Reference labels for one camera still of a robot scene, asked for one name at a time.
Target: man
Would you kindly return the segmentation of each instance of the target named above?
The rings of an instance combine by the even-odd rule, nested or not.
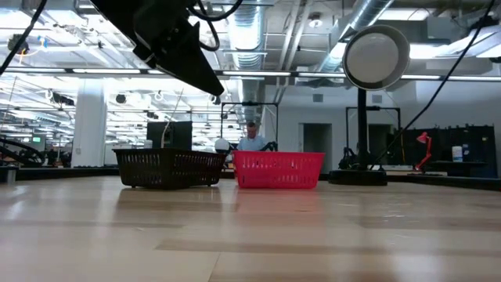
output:
[[[247,123],[247,137],[242,138],[236,147],[238,150],[259,151],[266,146],[267,142],[262,136],[258,136],[258,127],[252,121]]]

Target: doorway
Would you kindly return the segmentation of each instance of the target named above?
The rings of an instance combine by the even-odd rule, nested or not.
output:
[[[299,124],[300,150],[305,153],[324,153],[321,173],[332,170],[332,125]]]
[[[388,134],[391,134],[393,125],[369,125],[369,152],[372,157],[379,157],[386,150]],[[387,165],[386,154],[381,159],[381,164]]]

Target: silver duct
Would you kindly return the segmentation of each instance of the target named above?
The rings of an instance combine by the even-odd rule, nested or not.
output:
[[[349,31],[360,31],[364,27],[373,25],[393,1],[394,0],[357,0],[353,6],[353,12],[349,15],[350,18],[348,22],[343,24],[343,26],[334,26],[330,35],[330,41],[333,43],[332,50],[340,39],[349,34]],[[341,58],[335,58],[328,54],[318,71],[334,72],[340,65]]]
[[[260,49],[263,43],[264,8],[258,5],[242,5],[229,18],[229,40],[233,49],[245,51]],[[233,62],[239,70],[262,69],[263,56],[255,53],[235,53]],[[264,82],[260,80],[242,80],[241,101],[261,102]],[[243,114],[247,121],[253,121],[255,109],[244,108]]]

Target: red desk lamp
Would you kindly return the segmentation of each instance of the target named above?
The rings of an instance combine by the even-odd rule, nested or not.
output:
[[[417,137],[417,142],[426,144],[428,143],[428,147],[426,149],[426,157],[416,166],[417,170],[422,170],[423,165],[430,159],[431,157],[431,137],[428,136],[428,133],[423,132],[419,137]]]

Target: pillar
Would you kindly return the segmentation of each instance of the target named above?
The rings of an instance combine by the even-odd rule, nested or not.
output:
[[[102,167],[106,142],[106,96],[103,79],[81,79],[71,166]]]

